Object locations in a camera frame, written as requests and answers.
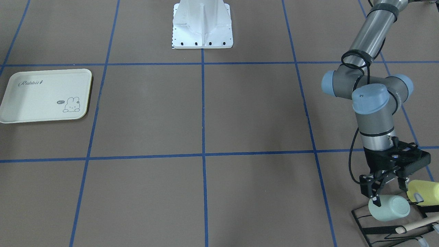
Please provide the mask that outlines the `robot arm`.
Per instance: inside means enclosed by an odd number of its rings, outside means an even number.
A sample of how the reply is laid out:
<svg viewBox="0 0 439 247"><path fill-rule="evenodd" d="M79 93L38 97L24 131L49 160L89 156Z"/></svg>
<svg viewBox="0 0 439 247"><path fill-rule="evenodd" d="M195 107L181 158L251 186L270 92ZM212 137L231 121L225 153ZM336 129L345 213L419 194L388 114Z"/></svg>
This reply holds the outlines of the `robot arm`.
<svg viewBox="0 0 439 247"><path fill-rule="evenodd" d="M326 72L321 81L324 93L352 101L357 130L367 165L367 175L354 179L362 195L381 207L386 183L397 178L408 190L410 175L430 164L431 156L414 142L400 141L393 115L414 91L410 78L402 74L373 77L372 63L381 53L387 33L410 0L374 0L365 22L350 49L341 56L338 69Z"/></svg>

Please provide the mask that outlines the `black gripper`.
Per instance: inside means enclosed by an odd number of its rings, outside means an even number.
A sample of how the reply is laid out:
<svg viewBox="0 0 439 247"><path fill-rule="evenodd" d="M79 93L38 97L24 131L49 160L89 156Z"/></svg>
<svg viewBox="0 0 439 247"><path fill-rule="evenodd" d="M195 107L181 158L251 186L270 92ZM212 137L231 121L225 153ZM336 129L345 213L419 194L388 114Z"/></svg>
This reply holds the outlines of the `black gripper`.
<svg viewBox="0 0 439 247"><path fill-rule="evenodd" d="M373 205L381 207L380 194L385 184L397 178L401 191L408 191L409 177L431 162L430 153L419 149L414 142L406 143L391 137L391 147L375 151L364 148L370 173L360 175L360 191L368 192Z"/></svg>

